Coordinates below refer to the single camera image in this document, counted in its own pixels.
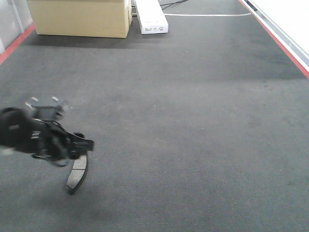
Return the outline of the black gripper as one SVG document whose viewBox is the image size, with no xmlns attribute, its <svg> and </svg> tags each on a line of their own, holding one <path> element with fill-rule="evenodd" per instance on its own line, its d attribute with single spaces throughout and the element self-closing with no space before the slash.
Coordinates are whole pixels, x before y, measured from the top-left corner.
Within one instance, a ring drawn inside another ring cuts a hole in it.
<svg viewBox="0 0 309 232">
<path fill-rule="evenodd" d="M 51 120 L 33 120 L 31 142 L 35 149 L 31 156 L 42 159 L 54 166 L 65 167 L 70 160 L 76 160 L 88 151 L 93 151 L 95 143 L 82 133 L 69 133 L 60 123 Z"/>
</svg>

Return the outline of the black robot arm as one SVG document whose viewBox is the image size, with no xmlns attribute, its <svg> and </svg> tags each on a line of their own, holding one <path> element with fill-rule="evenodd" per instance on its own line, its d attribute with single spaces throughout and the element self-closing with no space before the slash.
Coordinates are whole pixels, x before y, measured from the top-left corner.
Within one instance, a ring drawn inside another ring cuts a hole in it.
<svg viewBox="0 0 309 232">
<path fill-rule="evenodd" d="M 0 145 L 55 166 L 64 167 L 69 160 L 93 151 L 94 144 L 82 133 L 67 132 L 55 120 L 33 118 L 15 107 L 0 111 Z"/>
</svg>

